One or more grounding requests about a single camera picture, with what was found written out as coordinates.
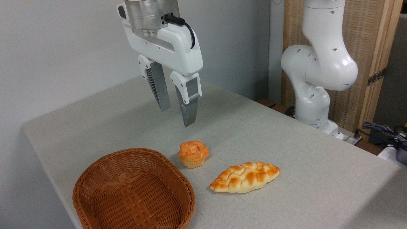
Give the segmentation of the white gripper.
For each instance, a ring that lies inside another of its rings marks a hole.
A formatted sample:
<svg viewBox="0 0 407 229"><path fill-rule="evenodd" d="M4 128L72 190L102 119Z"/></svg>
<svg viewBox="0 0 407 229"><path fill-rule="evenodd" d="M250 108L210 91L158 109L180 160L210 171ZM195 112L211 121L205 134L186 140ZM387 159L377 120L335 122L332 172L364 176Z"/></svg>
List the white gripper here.
<svg viewBox="0 0 407 229"><path fill-rule="evenodd" d="M123 28L144 79L152 90L160 110L171 107L162 65L173 72L174 83L184 126L195 122L203 60L196 35L186 25L167 22L169 16L179 17L177 3L122 3L117 6Z"/></svg>

